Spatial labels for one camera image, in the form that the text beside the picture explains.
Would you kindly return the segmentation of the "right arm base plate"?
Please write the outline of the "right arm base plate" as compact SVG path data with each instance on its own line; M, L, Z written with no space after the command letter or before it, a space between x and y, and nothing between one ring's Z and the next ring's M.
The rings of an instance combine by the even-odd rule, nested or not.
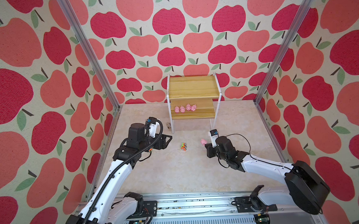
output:
M265 205L258 197L242 196L235 197L231 202L231 205L235 206L239 213L253 213L253 212L265 212L265 211L278 211L276 205Z

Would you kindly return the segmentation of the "multicolour toy car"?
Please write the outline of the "multicolour toy car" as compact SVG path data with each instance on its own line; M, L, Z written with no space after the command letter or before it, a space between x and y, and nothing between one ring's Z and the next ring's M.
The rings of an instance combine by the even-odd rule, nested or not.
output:
M186 151L186 150L187 150L187 144L186 144L186 143L182 143L181 149L182 149L183 151Z

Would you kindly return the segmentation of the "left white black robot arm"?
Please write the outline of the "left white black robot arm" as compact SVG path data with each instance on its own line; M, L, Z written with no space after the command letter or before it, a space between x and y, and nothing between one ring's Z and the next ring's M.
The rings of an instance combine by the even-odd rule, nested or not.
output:
M145 123L131 124L128 137L115 151L107 175L91 200L76 215L71 215L66 224L123 224L132 216L141 215L143 195L127 193L121 202L114 203L124 181L141 161L143 152L167 148L172 137L163 134L160 120L150 117Z

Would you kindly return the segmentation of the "wooden two-tier white-frame shelf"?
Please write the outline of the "wooden two-tier white-frame shelf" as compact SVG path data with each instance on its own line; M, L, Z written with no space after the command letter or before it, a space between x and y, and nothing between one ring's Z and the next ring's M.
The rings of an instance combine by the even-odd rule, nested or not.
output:
M211 76L167 77L166 100L169 110L171 132L175 132L175 120L208 119L215 128L222 98L219 81ZM176 107L196 105L195 111L175 112Z

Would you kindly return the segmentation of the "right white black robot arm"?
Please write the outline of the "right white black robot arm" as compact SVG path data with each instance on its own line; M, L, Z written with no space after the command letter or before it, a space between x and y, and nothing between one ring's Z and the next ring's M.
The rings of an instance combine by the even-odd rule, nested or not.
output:
M259 174L281 183L275 188L258 185L246 203L252 210L262 211L280 204L297 206L311 215L322 213L330 188L306 162L282 163L262 159L250 152L236 150L229 138L216 134L210 143L204 143L204 147L208 158L223 160L228 168Z

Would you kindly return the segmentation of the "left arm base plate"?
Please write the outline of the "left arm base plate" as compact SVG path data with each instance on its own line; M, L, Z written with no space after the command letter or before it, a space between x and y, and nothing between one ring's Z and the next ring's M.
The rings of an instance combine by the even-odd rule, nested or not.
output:
M135 214L132 214L128 219L143 218L152 215L157 216L157 201L143 201L143 206L136 210Z

